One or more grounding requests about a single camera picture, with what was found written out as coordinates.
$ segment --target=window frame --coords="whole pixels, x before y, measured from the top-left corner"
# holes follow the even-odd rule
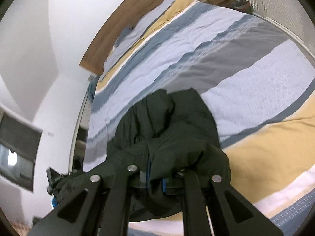
[[[36,130],[36,129],[34,129],[34,127],[31,127],[31,126],[27,125],[23,121],[17,119],[15,116],[5,112],[2,108],[0,108],[0,125],[1,125],[1,122],[2,122],[2,119],[3,119],[4,115],[12,118],[13,120],[16,120],[18,123],[22,123],[24,126],[26,126],[26,127],[30,128],[30,129],[38,132],[42,136],[42,131]],[[24,188],[24,189],[26,189],[28,191],[31,191],[33,193],[34,192],[34,174],[35,174],[35,162],[36,162],[36,159],[35,160],[31,160],[31,159],[25,157],[23,154],[20,154],[18,151],[16,151],[16,148],[14,146],[12,146],[11,144],[9,144],[9,143],[4,143],[3,141],[0,140],[0,145],[4,146],[7,149],[12,150],[13,152],[15,152],[18,155],[18,157],[20,156],[20,157],[24,158],[25,160],[31,162],[32,165],[33,165],[32,176],[31,176],[32,177],[31,178],[31,181],[32,181],[31,185],[23,182],[23,180],[16,180],[12,176],[4,173],[1,169],[0,169],[0,176],[4,177],[8,181],[18,185],[19,187],[22,187],[22,188]]]

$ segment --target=window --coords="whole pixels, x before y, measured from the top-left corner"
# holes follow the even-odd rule
[[[0,113],[0,174],[30,191],[40,137],[38,131]]]

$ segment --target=yellow stripe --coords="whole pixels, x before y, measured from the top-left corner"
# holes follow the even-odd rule
[[[251,203],[278,192],[315,164],[315,94],[282,122],[229,147],[232,186]]]
[[[154,23],[150,28],[147,30],[147,32],[139,39],[137,40],[134,45],[129,49],[129,51],[112,67],[111,70],[107,72],[105,77],[101,82],[97,84],[96,91],[101,90],[104,88],[108,81],[111,79],[111,77],[114,75],[114,73],[119,69],[120,65],[130,57],[130,55],[133,53],[133,51],[141,45],[141,43],[149,37],[151,34],[153,34],[155,31],[158,31],[161,29],[165,24],[170,22],[176,15],[181,13],[185,8],[187,8],[192,2],[195,0],[176,0],[171,7],[168,8],[168,10]]]

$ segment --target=metal rivet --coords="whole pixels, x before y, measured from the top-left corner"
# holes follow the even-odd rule
[[[222,181],[222,178],[219,175],[214,175],[212,177],[212,181],[216,183],[220,183]]]
[[[100,180],[100,176],[99,175],[92,175],[90,177],[91,182],[95,183],[98,182]]]
[[[136,171],[138,169],[138,167],[136,166],[136,165],[129,165],[128,167],[127,167],[127,170],[129,171],[129,172],[134,172],[134,171]]]
[[[53,194],[53,188],[51,186],[47,186],[47,193],[49,195],[52,195]]]

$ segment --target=white wall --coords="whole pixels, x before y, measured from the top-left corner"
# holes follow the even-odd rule
[[[68,172],[72,137],[86,89],[87,83],[60,75],[43,99],[32,122],[43,129],[35,163],[34,193],[0,177],[0,206],[11,220],[30,225],[33,216],[44,217],[51,210],[46,169],[51,166],[60,173]]]
[[[49,24],[59,71],[75,80],[90,73],[78,67],[106,19],[124,0],[49,0]]]
[[[58,75],[48,0],[14,0],[5,13],[0,21],[0,75],[25,118],[32,120]]]
[[[19,108],[11,93],[7,89],[1,75],[0,75],[0,107],[4,110],[13,111],[20,116],[24,116],[22,110]]]

